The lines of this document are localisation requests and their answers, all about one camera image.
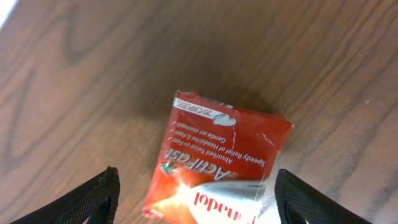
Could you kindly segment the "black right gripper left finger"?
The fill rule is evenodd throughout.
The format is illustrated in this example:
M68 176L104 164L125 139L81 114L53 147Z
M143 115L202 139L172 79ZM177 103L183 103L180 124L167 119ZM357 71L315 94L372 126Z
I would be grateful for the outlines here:
M118 169L102 173L12 224L113 224L121 191Z

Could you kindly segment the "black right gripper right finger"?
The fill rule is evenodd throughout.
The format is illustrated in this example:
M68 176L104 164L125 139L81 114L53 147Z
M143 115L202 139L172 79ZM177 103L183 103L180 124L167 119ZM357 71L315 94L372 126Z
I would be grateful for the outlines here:
M282 224L371 224L286 169L278 171L274 193Z

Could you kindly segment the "red white medicine box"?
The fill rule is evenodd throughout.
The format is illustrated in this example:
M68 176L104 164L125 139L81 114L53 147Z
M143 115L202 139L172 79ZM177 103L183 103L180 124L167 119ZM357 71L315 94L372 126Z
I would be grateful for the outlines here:
M174 94L142 214L169 223L258 223L285 116Z

